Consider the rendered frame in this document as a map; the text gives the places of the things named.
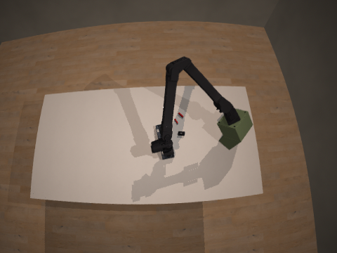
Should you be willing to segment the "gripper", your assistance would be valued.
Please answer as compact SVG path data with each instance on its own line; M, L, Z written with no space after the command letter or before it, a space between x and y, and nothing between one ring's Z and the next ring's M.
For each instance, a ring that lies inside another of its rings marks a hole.
M173 147L172 147L172 149L170 149L168 153L164 153L164 156L173 155L173 154L174 154L174 151L173 151Z

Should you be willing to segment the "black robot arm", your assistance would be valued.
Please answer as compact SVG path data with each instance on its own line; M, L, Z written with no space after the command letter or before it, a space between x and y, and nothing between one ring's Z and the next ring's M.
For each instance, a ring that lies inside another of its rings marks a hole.
M173 111L176 98L176 87L179 73L186 71L189 76L205 91L211 98L217 110L223 112L228 125L234 124L240 120L240 117L230 101L222 97L217 90L210 84L205 76L193 65L189 58L183 56L166 66L166 86L164 94L164 108L160 126L162 138L151 142L152 153L163 151L168 153L173 147L172 128L173 128ZM164 149L165 148L165 149ZM153 152L154 151L154 152Z

